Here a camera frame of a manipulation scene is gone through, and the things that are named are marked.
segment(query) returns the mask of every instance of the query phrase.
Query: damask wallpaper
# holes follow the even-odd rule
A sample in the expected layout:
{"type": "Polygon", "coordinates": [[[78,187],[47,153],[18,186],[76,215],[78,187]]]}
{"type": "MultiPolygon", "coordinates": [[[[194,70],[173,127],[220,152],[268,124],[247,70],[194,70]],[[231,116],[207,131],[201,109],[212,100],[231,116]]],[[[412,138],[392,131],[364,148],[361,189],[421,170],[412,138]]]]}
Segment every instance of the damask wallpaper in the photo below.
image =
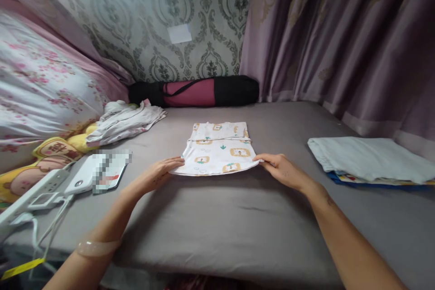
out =
{"type": "Polygon", "coordinates": [[[238,74],[249,0],[60,0],[96,49],[136,80],[180,81],[238,74]],[[189,24],[191,42],[167,28],[189,24]]]}

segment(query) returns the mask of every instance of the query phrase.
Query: gray bed sheet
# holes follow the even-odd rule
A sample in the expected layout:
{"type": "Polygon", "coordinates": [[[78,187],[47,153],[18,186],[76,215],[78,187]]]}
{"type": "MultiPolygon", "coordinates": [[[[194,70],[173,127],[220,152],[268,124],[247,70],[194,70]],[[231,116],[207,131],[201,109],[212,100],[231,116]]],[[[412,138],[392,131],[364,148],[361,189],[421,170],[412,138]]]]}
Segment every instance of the gray bed sheet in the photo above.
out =
{"type": "MultiPolygon", "coordinates": [[[[141,171],[157,160],[180,155],[195,122],[246,121],[256,153],[284,153],[321,182],[410,289],[435,284],[435,193],[334,184],[312,156],[307,140],[355,133],[320,106],[288,102],[167,111],[150,131],[112,146],[133,151],[119,187],[102,195],[78,196],[54,239],[54,251],[72,252],[141,171]]],[[[55,213],[40,214],[41,230],[55,213]]],[[[21,229],[6,244],[30,246],[30,239],[30,230],[21,229]]],[[[223,176],[174,176],[139,201],[114,263],[293,289],[342,287],[307,201],[261,167],[223,176]]]]}

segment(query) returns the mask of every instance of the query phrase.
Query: plush toy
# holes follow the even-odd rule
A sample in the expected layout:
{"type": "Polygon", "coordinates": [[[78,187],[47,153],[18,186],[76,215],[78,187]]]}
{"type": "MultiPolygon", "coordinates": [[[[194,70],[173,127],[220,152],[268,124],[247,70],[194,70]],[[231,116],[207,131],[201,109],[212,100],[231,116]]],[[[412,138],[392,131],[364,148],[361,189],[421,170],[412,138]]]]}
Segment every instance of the plush toy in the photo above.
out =
{"type": "Polygon", "coordinates": [[[74,146],[77,150],[86,154],[89,151],[96,150],[99,146],[89,147],[86,145],[86,137],[97,129],[97,123],[90,124],[83,134],[75,135],[67,139],[67,142],[74,146]]]}
{"type": "Polygon", "coordinates": [[[33,150],[32,155],[37,159],[35,163],[0,175],[0,212],[12,205],[48,172],[61,169],[83,156],[60,137],[46,140],[33,150]]]}

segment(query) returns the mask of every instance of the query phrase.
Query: white baby clothing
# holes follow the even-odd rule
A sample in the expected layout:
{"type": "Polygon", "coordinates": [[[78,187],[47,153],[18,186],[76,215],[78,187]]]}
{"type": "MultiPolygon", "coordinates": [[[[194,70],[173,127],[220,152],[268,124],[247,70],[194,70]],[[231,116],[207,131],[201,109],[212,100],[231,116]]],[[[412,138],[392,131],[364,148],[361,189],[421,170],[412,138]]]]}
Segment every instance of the white baby clothing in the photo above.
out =
{"type": "Polygon", "coordinates": [[[255,152],[245,122],[194,124],[182,157],[184,166],[171,173],[190,176],[234,173],[259,163],[252,161],[255,152]]]}
{"type": "Polygon", "coordinates": [[[97,129],[86,137],[88,146],[101,146],[148,131],[153,124],[166,117],[166,111],[152,106],[146,99],[140,106],[109,102],[97,122],[97,129]]]}

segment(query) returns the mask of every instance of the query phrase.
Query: floral pillowcase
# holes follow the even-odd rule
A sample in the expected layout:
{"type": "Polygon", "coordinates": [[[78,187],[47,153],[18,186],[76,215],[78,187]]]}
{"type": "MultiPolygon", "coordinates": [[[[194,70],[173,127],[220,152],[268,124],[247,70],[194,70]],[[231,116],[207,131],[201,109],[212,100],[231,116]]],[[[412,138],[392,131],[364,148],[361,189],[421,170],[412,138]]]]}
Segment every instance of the floral pillowcase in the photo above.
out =
{"type": "Polygon", "coordinates": [[[6,10],[0,35],[1,174],[31,163],[44,140],[80,133],[109,99],[90,74],[6,10]]]}

